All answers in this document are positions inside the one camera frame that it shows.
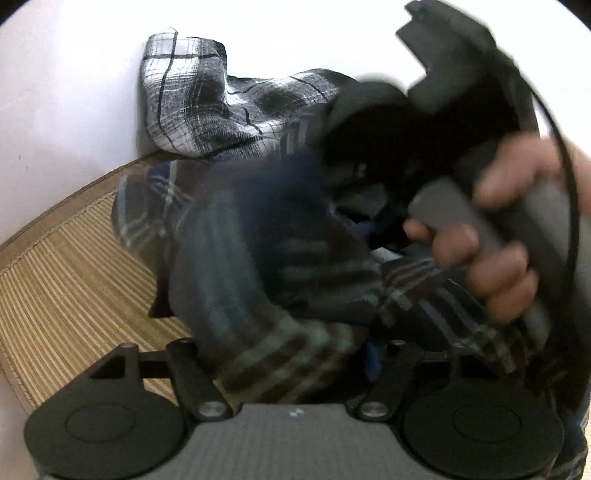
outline black plaid cloth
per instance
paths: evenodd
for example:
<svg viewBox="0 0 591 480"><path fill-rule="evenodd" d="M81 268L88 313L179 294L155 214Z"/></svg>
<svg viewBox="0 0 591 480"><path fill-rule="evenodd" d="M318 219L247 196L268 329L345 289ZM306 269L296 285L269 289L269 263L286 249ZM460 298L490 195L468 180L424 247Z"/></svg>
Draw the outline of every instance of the black plaid cloth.
<svg viewBox="0 0 591 480"><path fill-rule="evenodd" d="M220 42L174 30L150 37L141 79L146 128L159 148L216 161L267 155L297 111L330 100L351 81L321 69L281 79L237 78L227 66Z"/></svg>
<svg viewBox="0 0 591 480"><path fill-rule="evenodd" d="M527 380L538 352L522 324L490 324L430 258L369 252L328 199L319 203L324 187L313 184L322 167L311 160L311 171L290 170L316 155L305 150L314 104L349 79L319 70L234 79L221 44L176 33L154 35L146 52L148 132L161 148L198 158L122 179L113 228L156 275L170 276L173 310L227 393L298 402L329 385L368 341L367 325L347 317L360 303L374 308L390 338L435 350L465 346L494 370ZM566 433L550 476L577 479L589 400L569 411L557 389L548 382L543 392Z"/></svg>

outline metal screw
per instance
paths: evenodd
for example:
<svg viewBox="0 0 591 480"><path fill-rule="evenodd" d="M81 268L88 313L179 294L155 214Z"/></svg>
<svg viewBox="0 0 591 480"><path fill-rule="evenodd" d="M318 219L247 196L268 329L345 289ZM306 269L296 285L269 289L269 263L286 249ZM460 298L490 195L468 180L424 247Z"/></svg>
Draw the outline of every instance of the metal screw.
<svg viewBox="0 0 591 480"><path fill-rule="evenodd" d="M388 414L388 407L379 401L370 401L361 405L361 415L368 419L380 419Z"/></svg>
<svg viewBox="0 0 591 480"><path fill-rule="evenodd" d="M199 405L197 411L207 419L215 419L226 413L227 407L220 401L207 401Z"/></svg>

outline plaid fabric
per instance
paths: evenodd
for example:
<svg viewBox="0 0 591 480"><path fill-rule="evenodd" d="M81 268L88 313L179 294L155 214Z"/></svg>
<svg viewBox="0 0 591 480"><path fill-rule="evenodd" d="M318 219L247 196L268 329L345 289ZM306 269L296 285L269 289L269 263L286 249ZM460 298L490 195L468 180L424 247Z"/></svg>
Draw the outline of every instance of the plaid fabric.
<svg viewBox="0 0 591 480"><path fill-rule="evenodd" d="M146 128L159 148L210 160L267 155L295 112L330 100L351 81L322 69L282 79L237 78L227 65L217 41L174 30L150 37L141 79Z"/></svg>
<svg viewBox="0 0 591 480"><path fill-rule="evenodd" d="M222 387L243 401L309 398L368 341L367 325L328 315L344 314L340 307L359 300L374 306L386 337L426 349L466 346L494 370L526 381L538 354L527 328L491 325L482 306L431 259L379 260L333 215L306 216L307 208L294 208L294 227L280 234L276 216L257 223L261 212L316 205L310 192L290 195L298 183L289 176L278 182L284 191L269 186L306 146L314 103L334 96L346 79L315 70L303 75L316 88L304 88L302 76L234 79L225 69L217 42L176 33L151 37L142 65L148 132L161 148L199 158L122 179L112 216L118 241L156 275L170 275L173 310L194 332ZM291 109L287 97L299 99ZM273 106L276 98L282 100ZM212 160L226 162L212 167ZM274 260L265 265L267 253ZM314 311L319 316L301 308L317 299L324 307ZM566 433L550 477L581 478L586 416L563 408L551 382L542 394Z"/></svg>

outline white wall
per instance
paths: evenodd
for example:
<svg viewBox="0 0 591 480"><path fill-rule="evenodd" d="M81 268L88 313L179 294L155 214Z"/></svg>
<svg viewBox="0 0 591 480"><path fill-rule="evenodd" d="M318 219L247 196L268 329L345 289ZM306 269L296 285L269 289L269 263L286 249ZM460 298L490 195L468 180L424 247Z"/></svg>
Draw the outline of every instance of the white wall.
<svg viewBox="0 0 591 480"><path fill-rule="evenodd" d="M46 209L152 149L138 71L167 27L226 45L229 73L328 67L408 86L422 68L396 39L406 0L31 0L0 28L0 242ZM556 0L456 0L491 27L591 151L591 33Z"/></svg>

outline finger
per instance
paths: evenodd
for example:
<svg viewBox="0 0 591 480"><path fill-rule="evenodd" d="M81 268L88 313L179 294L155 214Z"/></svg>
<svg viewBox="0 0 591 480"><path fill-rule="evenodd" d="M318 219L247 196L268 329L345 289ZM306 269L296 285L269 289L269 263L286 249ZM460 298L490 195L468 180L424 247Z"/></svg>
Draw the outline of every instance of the finger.
<svg viewBox="0 0 591 480"><path fill-rule="evenodd" d="M476 260L468 269L466 285L476 297L489 297L522 279L527 264L525 246L519 242L509 244L495 255Z"/></svg>
<svg viewBox="0 0 591 480"><path fill-rule="evenodd" d="M591 159L574 143L565 141L571 157L580 209L591 213ZM565 185L565 172L554 138L520 134L503 139L495 161L481 175L474 190L480 207L501 208L524 195L537 178L558 180Z"/></svg>
<svg viewBox="0 0 591 480"><path fill-rule="evenodd" d="M559 178L560 172L560 156L552 139L541 140L535 134L506 137L477 181L473 198L480 207L504 207L525 194L536 178Z"/></svg>
<svg viewBox="0 0 591 480"><path fill-rule="evenodd" d="M402 224L402 228L407 234L407 237L413 242L419 244L431 244L433 241L434 235L432 229L414 218L406 220Z"/></svg>
<svg viewBox="0 0 591 480"><path fill-rule="evenodd" d="M486 309L494 322L509 323L530 307L537 290L538 275L529 270L511 288L494 295L486 303Z"/></svg>
<svg viewBox="0 0 591 480"><path fill-rule="evenodd" d="M431 250L442 268L467 262L478 253L478 233L467 224L455 225L439 232Z"/></svg>

